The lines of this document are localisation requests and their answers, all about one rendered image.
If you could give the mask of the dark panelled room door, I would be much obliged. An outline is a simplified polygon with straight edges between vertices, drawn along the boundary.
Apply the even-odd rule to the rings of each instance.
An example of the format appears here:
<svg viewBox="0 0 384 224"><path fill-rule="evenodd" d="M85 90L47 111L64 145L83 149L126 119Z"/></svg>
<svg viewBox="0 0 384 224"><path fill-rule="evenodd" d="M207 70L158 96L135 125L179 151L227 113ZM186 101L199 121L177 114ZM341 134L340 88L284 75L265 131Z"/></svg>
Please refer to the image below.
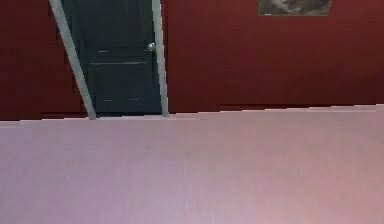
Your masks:
<svg viewBox="0 0 384 224"><path fill-rule="evenodd" d="M169 114L161 0L48 1L89 119Z"/></svg>

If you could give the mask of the grey framed wall picture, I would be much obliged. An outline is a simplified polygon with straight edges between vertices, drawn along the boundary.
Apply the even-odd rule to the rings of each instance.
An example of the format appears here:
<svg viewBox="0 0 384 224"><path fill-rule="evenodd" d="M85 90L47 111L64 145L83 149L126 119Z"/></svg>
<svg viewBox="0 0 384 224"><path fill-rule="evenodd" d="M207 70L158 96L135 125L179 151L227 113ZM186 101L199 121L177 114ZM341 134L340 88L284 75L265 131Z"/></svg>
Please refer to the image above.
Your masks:
<svg viewBox="0 0 384 224"><path fill-rule="evenodd" d="M332 0L259 0L258 14L263 16L326 16Z"/></svg>

